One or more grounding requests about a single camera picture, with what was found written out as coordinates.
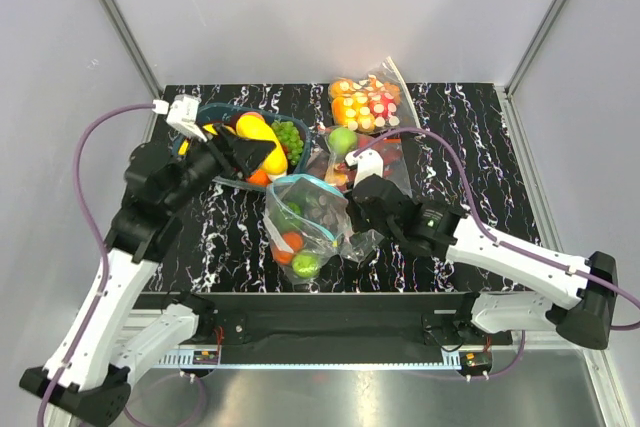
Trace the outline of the fake yellow lemon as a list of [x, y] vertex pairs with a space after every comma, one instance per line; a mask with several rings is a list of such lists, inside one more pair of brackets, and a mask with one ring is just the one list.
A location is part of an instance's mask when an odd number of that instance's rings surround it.
[[287, 173], [287, 157], [274, 131], [266, 121], [262, 122], [257, 118], [244, 117], [242, 115], [237, 120], [235, 129], [240, 137], [273, 143], [273, 150], [265, 158], [261, 166], [268, 176], [283, 176]]

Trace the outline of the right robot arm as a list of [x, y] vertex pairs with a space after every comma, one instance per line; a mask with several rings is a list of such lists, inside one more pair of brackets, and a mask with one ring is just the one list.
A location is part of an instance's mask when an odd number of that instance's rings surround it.
[[376, 174], [356, 181], [352, 201], [369, 227], [415, 257], [474, 266], [526, 287], [524, 293], [466, 295], [451, 321], [463, 342], [503, 331], [555, 331], [579, 347], [608, 347], [617, 298], [611, 255], [546, 249], [492, 229], [460, 208], [417, 202]]

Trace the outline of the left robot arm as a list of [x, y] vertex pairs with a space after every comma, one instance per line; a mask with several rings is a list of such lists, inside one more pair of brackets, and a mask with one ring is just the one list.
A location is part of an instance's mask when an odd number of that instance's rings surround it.
[[140, 293], [182, 229], [179, 211], [222, 174], [252, 175], [275, 147], [271, 140], [219, 127], [192, 141], [180, 158], [156, 142], [134, 149], [121, 207], [108, 234], [97, 238], [101, 262], [90, 291], [55, 354], [27, 369], [20, 387], [39, 397], [43, 409], [56, 407], [92, 426], [109, 426], [166, 352], [217, 334], [214, 302], [182, 292], [122, 349], [116, 347]]

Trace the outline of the fake peach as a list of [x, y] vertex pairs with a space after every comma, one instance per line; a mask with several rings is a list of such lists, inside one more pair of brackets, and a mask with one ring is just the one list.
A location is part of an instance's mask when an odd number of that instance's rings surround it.
[[262, 122], [265, 122], [264, 117], [259, 114], [258, 112], [254, 112], [254, 111], [250, 111], [250, 112], [246, 112], [245, 114], [243, 114], [244, 117], [253, 117], [253, 118], [257, 118]]

